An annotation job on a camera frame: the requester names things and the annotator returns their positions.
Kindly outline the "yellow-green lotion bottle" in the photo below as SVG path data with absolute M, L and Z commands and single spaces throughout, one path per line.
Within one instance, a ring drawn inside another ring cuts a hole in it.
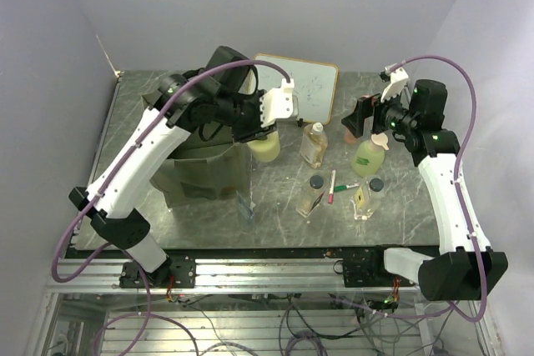
M 253 158 L 260 163 L 270 163 L 280 154 L 280 136 L 277 131 L 269 133 L 265 139 L 247 143 Z

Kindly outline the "clear bottle yellow label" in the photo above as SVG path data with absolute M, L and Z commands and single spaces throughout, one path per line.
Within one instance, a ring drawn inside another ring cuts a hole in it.
M 384 181 L 378 176 L 365 178 L 355 192 L 355 219 L 368 220 L 384 197 Z

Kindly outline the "clear bottle black label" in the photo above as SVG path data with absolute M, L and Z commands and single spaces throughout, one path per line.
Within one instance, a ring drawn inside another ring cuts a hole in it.
M 325 194 L 325 178 L 312 175 L 303 187 L 296 205 L 296 212 L 307 218 L 320 204 Z

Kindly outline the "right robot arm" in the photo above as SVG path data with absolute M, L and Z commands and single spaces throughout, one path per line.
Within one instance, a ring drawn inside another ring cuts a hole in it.
M 462 180 L 461 146 L 456 134 L 442 127 L 447 95 L 444 83 L 420 79 L 408 107 L 399 96 L 363 96 L 341 122 L 358 138 L 371 118 L 373 134 L 391 131 L 404 144 L 426 184 L 438 227 L 438 255 L 382 246 L 382 257 L 367 267 L 369 279 L 383 286 L 401 276 L 429 301 L 480 301 L 506 272 L 508 260 L 492 249 L 476 220 Z

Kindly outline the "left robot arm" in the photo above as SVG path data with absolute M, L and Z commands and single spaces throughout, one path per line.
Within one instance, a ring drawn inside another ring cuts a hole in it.
M 220 46 L 204 68 L 171 74 L 149 95 L 133 134 L 107 169 L 86 188 L 69 194 L 80 218 L 125 252 L 152 287 L 173 279 L 172 259 L 134 207 L 142 187 L 168 156 L 208 123 L 230 129 L 237 143 L 264 139 L 294 111 L 294 82 L 279 66 Z

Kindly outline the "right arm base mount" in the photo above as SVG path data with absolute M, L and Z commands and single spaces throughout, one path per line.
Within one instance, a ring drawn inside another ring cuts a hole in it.
M 346 288 L 387 287 L 392 276 L 384 265 L 382 246 L 354 247 L 342 258 L 342 276 Z

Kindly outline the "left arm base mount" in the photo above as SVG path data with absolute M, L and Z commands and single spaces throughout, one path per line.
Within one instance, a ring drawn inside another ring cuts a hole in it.
M 165 263 L 152 273 L 140 268 L 135 262 L 123 265 L 118 286 L 120 288 L 143 288 L 141 272 L 145 273 L 150 288 L 193 288 L 196 279 L 196 262 L 189 258 L 167 258 Z

